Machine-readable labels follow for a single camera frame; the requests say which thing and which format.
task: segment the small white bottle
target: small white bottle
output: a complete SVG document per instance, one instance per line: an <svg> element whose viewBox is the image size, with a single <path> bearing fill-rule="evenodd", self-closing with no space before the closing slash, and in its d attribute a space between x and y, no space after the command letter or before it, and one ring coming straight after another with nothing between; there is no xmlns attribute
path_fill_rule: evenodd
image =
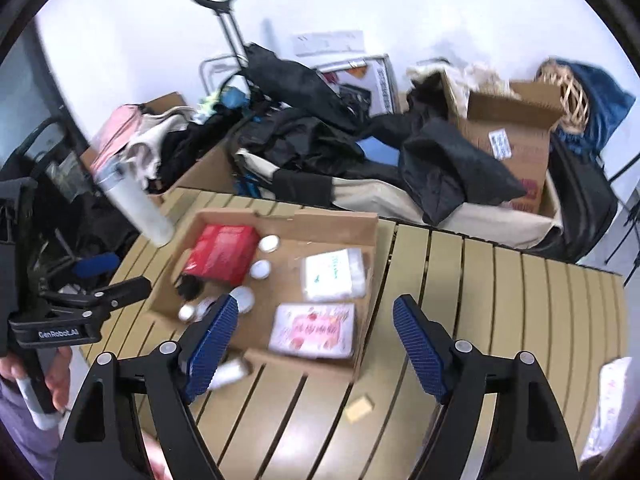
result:
<svg viewBox="0 0 640 480"><path fill-rule="evenodd" d="M95 175L95 182L129 221L156 247L169 243L174 225L162 215L156 204L126 174L116 159L109 160Z"/></svg>

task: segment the white paper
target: white paper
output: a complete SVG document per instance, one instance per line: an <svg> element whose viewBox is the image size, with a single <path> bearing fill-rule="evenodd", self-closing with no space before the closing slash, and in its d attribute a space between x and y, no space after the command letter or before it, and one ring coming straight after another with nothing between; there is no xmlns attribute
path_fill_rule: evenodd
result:
<svg viewBox="0 0 640 480"><path fill-rule="evenodd" d="M364 52L364 34L361 30L336 32L310 32L291 37L293 52L298 57L331 52Z"/></svg>
<svg viewBox="0 0 640 480"><path fill-rule="evenodd" d="M509 137L505 129L496 130L489 134L489 142L491 143L491 149L494 151L494 157L498 160L504 160L505 158L511 158L511 146L509 144Z"/></svg>

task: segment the white wall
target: white wall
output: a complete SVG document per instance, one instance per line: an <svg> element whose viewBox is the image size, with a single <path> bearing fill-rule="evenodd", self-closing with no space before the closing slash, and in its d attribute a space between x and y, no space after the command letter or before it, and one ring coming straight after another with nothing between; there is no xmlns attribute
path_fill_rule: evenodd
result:
<svg viewBox="0 0 640 480"><path fill-rule="evenodd" d="M531 78L555 55L599 64L640 96L638 74L584 0L236 0L234 7L245 41L281 57L294 58L292 34L363 30L368 53L390 55L401 89L409 85L406 67L434 56L485 60L506 77ZM38 23L87 136L119 104L170 91L194 104L202 94L199 62L227 52L215 16L191 0L50 0ZM605 150L610 174L640 151L638 107ZM617 192L628 197L639 176L640 164Z"/></svg>

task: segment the white packet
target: white packet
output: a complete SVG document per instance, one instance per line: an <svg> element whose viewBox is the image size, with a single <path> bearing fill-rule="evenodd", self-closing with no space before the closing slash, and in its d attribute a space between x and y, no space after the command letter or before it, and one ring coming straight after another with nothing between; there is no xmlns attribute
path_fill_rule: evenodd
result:
<svg viewBox="0 0 640 480"><path fill-rule="evenodd" d="M269 350L311 359L350 357L354 319L353 303L283 303L276 310Z"/></svg>
<svg viewBox="0 0 640 480"><path fill-rule="evenodd" d="M362 250L349 248L306 257L302 264L302 291L307 301L363 298L367 280Z"/></svg>

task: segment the rolling luggage handle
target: rolling luggage handle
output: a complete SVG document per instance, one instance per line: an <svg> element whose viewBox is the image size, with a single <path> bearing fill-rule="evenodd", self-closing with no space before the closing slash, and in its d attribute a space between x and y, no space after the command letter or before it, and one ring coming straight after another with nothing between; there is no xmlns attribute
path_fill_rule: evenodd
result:
<svg viewBox="0 0 640 480"><path fill-rule="evenodd" d="M215 0L193 0L198 5L206 7L207 9L213 10L216 13L216 16L220 20L220 25L222 27L222 32L224 32L226 42L231 47L231 51L234 53L234 57L236 58L236 63L238 64L238 68L242 70L246 67L246 52L244 50L244 40L242 39L242 34L240 34L240 29L238 28L238 24L236 23L236 19L233 16L233 12L231 9L231 2L233 0L223 0L221 2ZM234 38L232 37L231 30L228 26L228 23L225 21L225 17L231 23L231 27L233 29L233 33L235 34L236 41L234 42Z"/></svg>

